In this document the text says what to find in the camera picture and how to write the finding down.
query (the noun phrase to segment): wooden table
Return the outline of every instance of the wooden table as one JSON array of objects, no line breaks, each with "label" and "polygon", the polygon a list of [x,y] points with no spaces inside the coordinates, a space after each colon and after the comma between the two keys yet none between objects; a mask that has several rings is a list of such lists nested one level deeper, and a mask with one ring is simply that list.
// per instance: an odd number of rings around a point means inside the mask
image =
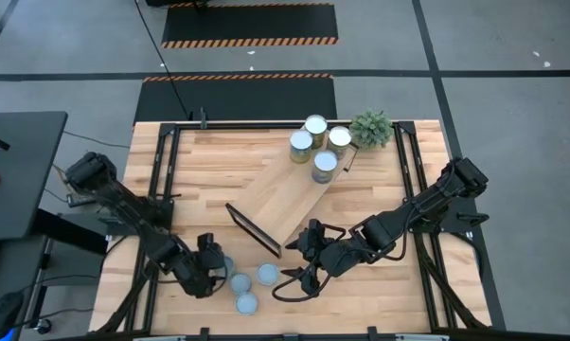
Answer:
[{"label": "wooden table", "polygon": [[[124,184],[137,195],[148,193],[159,125],[138,123],[134,129]],[[448,162],[447,149],[437,120],[416,121],[416,127],[430,185]],[[198,334],[202,327],[209,327],[212,334],[366,333],[368,326],[376,326],[378,332],[429,331],[413,238],[407,239],[410,251],[402,261],[358,265],[333,278],[319,298],[304,303],[278,302],[271,297],[272,287],[258,283],[255,272],[265,261],[281,269],[305,263],[298,252],[290,250],[283,251],[282,259],[275,258],[234,225],[224,204],[235,201],[241,189],[287,146],[290,133],[283,129],[182,132],[172,190],[172,194],[182,196],[175,198],[172,231],[191,247],[195,247],[197,235],[213,232],[224,253],[235,260],[237,271],[254,280],[252,292],[258,297],[259,307],[253,316],[238,314],[235,297],[227,286],[210,298],[195,299],[177,284],[160,284],[152,334]],[[412,160],[407,137],[405,144],[408,159]],[[165,169],[167,158],[163,159]],[[418,193],[415,170],[411,171],[414,191]],[[164,186],[165,173],[162,171],[158,188]],[[400,206],[403,196],[400,163],[392,141],[385,149],[359,152],[350,172],[340,174],[305,222],[317,218],[326,224],[350,227],[371,214]],[[442,235],[440,242],[452,287],[475,316],[489,324],[472,249],[449,235]],[[104,262],[90,330],[107,320],[130,289],[137,246],[138,239],[130,237]],[[400,251],[398,242],[392,254]],[[280,293],[303,296],[299,285]],[[138,302],[136,327],[141,326],[145,297],[143,293]],[[439,321],[445,326],[440,294],[436,293],[435,298]]]}]

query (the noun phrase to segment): tin can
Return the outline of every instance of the tin can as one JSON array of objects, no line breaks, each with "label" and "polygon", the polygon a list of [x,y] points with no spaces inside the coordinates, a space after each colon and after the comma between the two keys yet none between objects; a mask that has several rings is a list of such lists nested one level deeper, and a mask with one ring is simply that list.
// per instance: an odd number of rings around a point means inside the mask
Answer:
[{"label": "tin can", "polygon": [[352,135],[348,128],[335,127],[330,131],[330,138],[327,141],[327,150],[334,152],[338,156],[338,160],[342,160],[346,156],[346,150],[352,140]]},{"label": "tin can", "polygon": [[332,151],[322,151],[314,157],[312,179],[319,184],[327,184],[333,178],[333,170],[338,166],[338,157]]},{"label": "tin can", "polygon": [[306,118],[304,129],[312,134],[312,148],[321,148],[325,140],[325,132],[327,131],[327,121],[325,118],[320,115],[310,115]]},{"label": "tin can", "polygon": [[311,159],[311,133],[303,130],[296,130],[289,138],[289,157],[295,163],[306,163]]}]

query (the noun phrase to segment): black desk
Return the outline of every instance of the black desk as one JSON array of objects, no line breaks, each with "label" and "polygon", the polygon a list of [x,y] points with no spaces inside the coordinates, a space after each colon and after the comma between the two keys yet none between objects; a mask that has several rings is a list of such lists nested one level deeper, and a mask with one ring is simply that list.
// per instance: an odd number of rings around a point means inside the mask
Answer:
[{"label": "black desk", "polygon": [[[10,145],[0,152],[0,297],[43,275],[49,238],[105,253],[104,236],[38,208],[66,118],[64,112],[0,114],[0,139]],[[39,287],[27,291],[16,323],[38,317],[44,296]]]}]

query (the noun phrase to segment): dark floor panel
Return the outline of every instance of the dark floor panel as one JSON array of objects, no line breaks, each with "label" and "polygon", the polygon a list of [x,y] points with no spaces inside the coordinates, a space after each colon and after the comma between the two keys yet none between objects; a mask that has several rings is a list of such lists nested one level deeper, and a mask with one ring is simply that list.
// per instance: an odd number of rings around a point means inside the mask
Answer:
[{"label": "dark floor panel", "polygon": [[[187,110],[210,120],[305,119],[320,114],[336,119],[329,74],[228,74],[173,77]],[[135,121],[186,120],[168,77],[142,84]]]},{"label": "dark floor panel", "polygon": [[206,15],[191,4],[169,9],[163,47],[332,45],[333,4],[214,5]]}]

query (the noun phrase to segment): wooden board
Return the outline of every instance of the wooden board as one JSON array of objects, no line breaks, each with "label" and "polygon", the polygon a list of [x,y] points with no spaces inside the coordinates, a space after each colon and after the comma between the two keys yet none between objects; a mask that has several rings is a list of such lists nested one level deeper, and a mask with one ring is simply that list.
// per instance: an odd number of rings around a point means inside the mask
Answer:
[{"label": "wooden board", "polygon": [[[430,185],[448,161],[445,141],[438,121],[416,121],[416,126]],[[138,195],[148,192],[158,128],[158,123],[135,127],[124,183]],[[191,247],[198,234],[213,232],[224,252],[235,260],[237,271],[252,277],[252,292],[258,296],[259,307],[253,316],[239,315],[234,295],[227,287],[213,297],[195,299],[186,296],[177,284],[159,285],[152,333],[198,334],[201,327],[209,327],[214,334],[366,333],[367,326],[377,326],[379,332],[428,332],[418,260],[416,253],[409,251],[414,250],[413,238],[408,238],[409,252],[402,261],[359,265],[333,279],[319,298],[304,303],[278,302],[271,297],[272,287],[258,283],[255,272],[265,261],[281,269],[303,266],[304,262],[299,253],[290,250],[284,250],[283,258],[276,260],[233,224],[224,204],[238,198],[280,153],[282,141],[288,136],[286,130],[182,133],[172,191],[182,196],[175,198],[173,230]],[[405,148],[411,160],[407,138]],[[414,168],[411,172],[418,192]],[[384,150],[359,152],[350,172],[338,177],[304,221],[318,218],[327,224],[350,227],[370,214],[396,208],[403,196],[396,145],[391,142]],[[489,324],[472,249],[451,236],[443,235],[440,241],[452,287],[475,316]],[[129,290],[136,246],[137,239],[131,237],[105,261],[90,330],[106,321]],[[393,254],[400,251],[398,242]],[[303,296],[297,286],[281,294]],[[439,321],[445,326],[440,293],[435,292],[435,298]]]},{"label": "wooden board", "polygon": [[[303,222],[308,212],[336,181],[342,170],[350,165],[355,154],[354,148],[348,148],[342,160],[338,160],[332,180],[327,184],[316,183],[312,179],[314,168],[312,161],[317,152],[325,150],[327,140],[328,134],[325,134],[323,147],[313,150],[311,159],[304,164],[296,164],[290,159],[289,140],[282,140],[281,152],[251,184],[240,191],[239,198],[232,203],[232,207],[236,209],[233,212],[233,219],[237,220],[242,228],[259,238],[262,244],[278,257],[281,255],[283,243]],[[258,145],[264,144],[263,140],[257,138],[253,141]]]}]

